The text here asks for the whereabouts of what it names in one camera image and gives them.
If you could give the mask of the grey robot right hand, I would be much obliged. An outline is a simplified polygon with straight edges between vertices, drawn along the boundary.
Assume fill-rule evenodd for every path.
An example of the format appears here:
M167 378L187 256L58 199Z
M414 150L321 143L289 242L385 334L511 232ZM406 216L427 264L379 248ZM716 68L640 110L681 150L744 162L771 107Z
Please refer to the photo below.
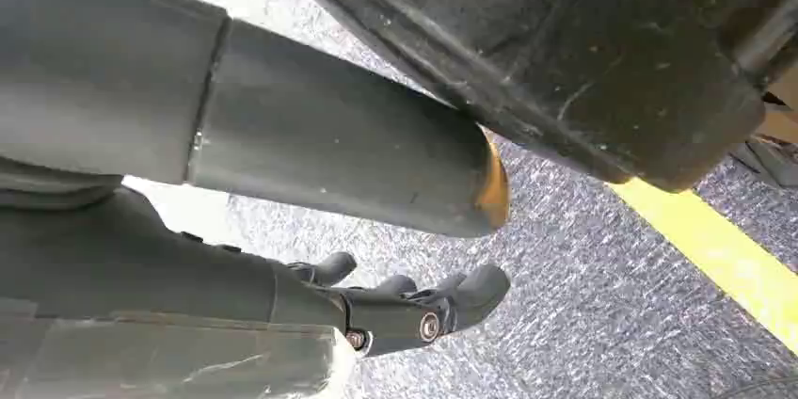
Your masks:
M507 220L452 107L198 0L1 0L1 394L304 398L481 324L493 264L347 287L170 230L136 176L456 237Z

